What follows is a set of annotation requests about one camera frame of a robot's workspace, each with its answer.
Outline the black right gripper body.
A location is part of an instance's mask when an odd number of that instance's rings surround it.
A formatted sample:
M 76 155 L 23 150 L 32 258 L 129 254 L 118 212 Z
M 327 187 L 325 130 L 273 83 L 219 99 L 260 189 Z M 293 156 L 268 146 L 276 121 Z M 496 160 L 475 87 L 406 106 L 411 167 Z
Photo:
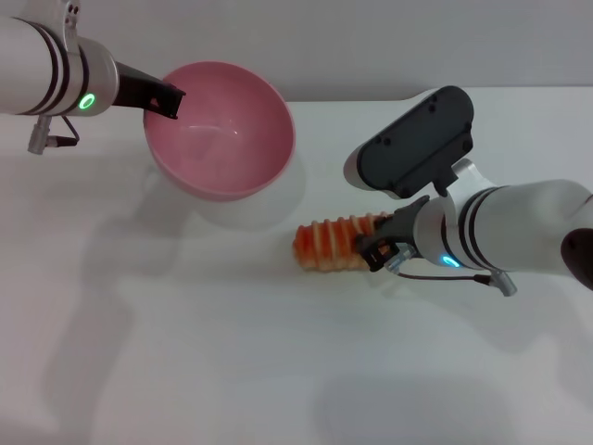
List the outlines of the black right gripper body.
M 407 244 L 416 247 L 414 225 L 421 209 L 429 202 L 428 196 L 416 199 L 408 206 L 399 208 L 377 223 L 377 235 L 381 241 L 391 244 Z

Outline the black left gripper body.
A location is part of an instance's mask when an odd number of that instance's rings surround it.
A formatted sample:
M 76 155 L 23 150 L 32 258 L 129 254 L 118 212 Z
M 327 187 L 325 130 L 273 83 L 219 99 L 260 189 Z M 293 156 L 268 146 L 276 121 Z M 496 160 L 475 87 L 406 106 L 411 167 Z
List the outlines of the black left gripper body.
M 121 62 L 116 63 L 119 75 L 119 89 L 113 105 L 125 108 L 140 108 L 156 111 L 158 102 L 155 93 L 161 80 Z

